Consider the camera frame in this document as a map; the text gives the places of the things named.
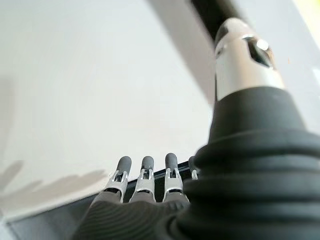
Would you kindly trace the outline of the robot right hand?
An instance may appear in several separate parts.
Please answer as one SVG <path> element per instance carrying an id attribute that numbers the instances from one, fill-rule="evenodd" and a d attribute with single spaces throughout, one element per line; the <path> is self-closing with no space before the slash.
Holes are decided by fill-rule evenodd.
<path id="1" fill-rule="evenodd" d="M 230 0 L 194 0 L 214 41 L 214 109 L 208 143 L 182 181 L 165 158 L 162 202 L 141 178 L 123 197 L 122 157 L 73 234 L 75 240 L 317 240 L 320 137 L 307 131 L 273 52 Z"/>

